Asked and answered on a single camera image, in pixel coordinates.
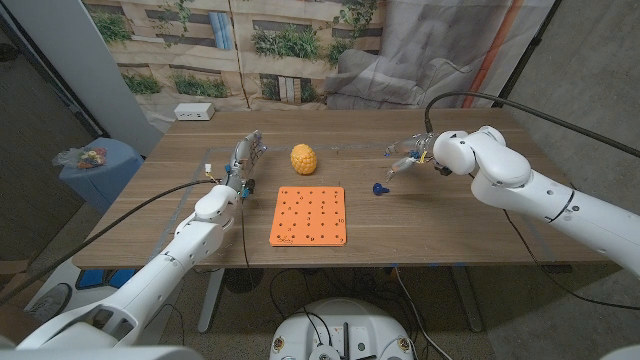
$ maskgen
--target corn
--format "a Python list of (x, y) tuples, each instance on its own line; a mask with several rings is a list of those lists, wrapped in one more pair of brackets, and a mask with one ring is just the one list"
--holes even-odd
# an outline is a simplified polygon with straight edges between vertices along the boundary
[(301, 175), (308, 175), (316, 169), (316, 153), (309, 145), (299, 144), (291, 151), (291, 165)]

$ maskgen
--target table leg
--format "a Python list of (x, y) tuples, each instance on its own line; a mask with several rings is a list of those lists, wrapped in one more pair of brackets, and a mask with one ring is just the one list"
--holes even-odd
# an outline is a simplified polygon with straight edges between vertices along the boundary
[(467, 268), (464, 266), (453, 266), (451, 272), (453, 274), (453, 282), (456, 284), (456, 289), (458, 290), (460, 302), (467, 314), (469, 328), (473, 332), (481, 332), (484, 326), (482, 324), (482, 318), (480, 317), (476, 295), (471, 287)]
[(207, 293), (202, 302), (200, 320), (198, 320), (198, 331), (201, 334), (207, 333), (211, 329), (211, 322), (213, 321), (213, 315), (216, 310), (218, 295), (220, 291), (222, 291), (223, 275), (224, 269), (220, 268), (220, 270), (212, 272), (209, 276), (209, 285), (207, 286)]

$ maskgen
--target blue object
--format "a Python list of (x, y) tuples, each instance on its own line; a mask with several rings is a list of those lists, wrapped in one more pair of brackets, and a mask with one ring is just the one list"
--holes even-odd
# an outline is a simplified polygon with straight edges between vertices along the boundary
[(80, 279), (76, 283), (76, 289), (82, 290), (102, 285), (104, 281), (104, 270), (84, 270), (80, 274)]
[(229, 44), (227, 43), (227, 35), (225, 34), (225, 27), (224, 27), (224, 14), (222, 13), (218, 13), (218, 22), (220, 23), (220, 32), (222, 33), (222, 48), (227, 50), (229, 49)]
[(113, 286), (116, 289), (120, 289), (122, 285), (124, 285), (136, 271), (134, 269), (121, 269), (117, 270), (111, 279), (109, 279), (109, 285)]
[(380, 183), (375, 183), (373, 185), (373, 193), (380, 196), (384, 193), (388, 193), (389, 189), (387, 189), (386, 187), (382, 187), (382, 185), (380, 185)]
[(226, 12), (210, 12), (209, 22), (213, 29), (213, 36), (216, 39), (218, 49), (232, 50), (233, 40), (231, 38), (231, 22)]
[(227, 13), (219, 13), (220, 27), (222, 28), (222, 36), (224, 37), (224, 48), (233, 50), (233, 41), (231, 40), (231, 24)]
[(222, 34), (222, 27), (220, 26), (220, 20), (218, 19), (218, 13), (209, 13), (209, 22), (211, 22), (211, 28), (213, 28), (213, 36), (216, 39), (216, 47), (224, 49), (224, 36)]
[(106, 148), (107, 163), (91, 169), (65, 166), (59, 178), (104, 214), (138, 171), (142, 157), (131, 146), (114, 139), (99, 138), (87, 146)]

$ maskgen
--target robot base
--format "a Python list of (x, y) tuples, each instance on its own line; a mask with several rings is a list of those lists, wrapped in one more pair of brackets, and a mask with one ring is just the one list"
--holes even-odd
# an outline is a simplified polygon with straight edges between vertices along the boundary
[[(320, 339), (311, 322), (318, 329)], [(373, 356), (385, 360), (413, 358), (410, 340), (402, 325), (383, 310), (364, 301), (330, 298), (305, 306), (280, 324), (271, 343), (269, 358), (356, 360), (374, 359)]]

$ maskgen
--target wooden table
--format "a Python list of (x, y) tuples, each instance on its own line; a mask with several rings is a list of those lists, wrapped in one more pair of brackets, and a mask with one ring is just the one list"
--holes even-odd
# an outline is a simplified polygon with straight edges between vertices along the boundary
[[(472, 132), (482, 125), (494, 126), (534, 169), (567, 184), (505, 111), (450, 109), (434, 110), (432, 115), (436, 131)], [(255, 129), (262, 130), (270, 149), (252, 173), (255, 194), (244, 204), (246, 248), (253, 267), (531, 263), (502, 211), (473, 197), (468, 176), (445, 177), (431, 164), (414, 166), (392, 180), (390, 193), (373, 195), (373, 184), (383, 183), (387, 169), (399, 158), (384, 157), (384, 149), (424, 131), (422, 110), (236, 112), (216, 113), (208, 122), (176, 122), (94, 232), (142, 201), (191, 181), (194, 174), (205, 179), (204, 172), (197, 171), (204, 162), (212, 163), (214, 175), (222, 177), (235, 144)], [(296, 174), (290, 164), (291, 148), (299, 143), (311, 145), (318, 156), (318, 167), (310, 176)], [(346, 246), (271, 247), (278, 188), (320, 185), (345, 189)], [(186, 190), (181, 190), (152, 203), (75, 255), (73, 263), (80, 268), (142, 267), (159, 246), (169, 243), (175, 226), (210, 189), (198, 185), (184, 200)], [(539, 221), (511, 217), (544, 262), (605, 260)], [(220, 249), (200, 266), (246, 266), (239, 210)]]

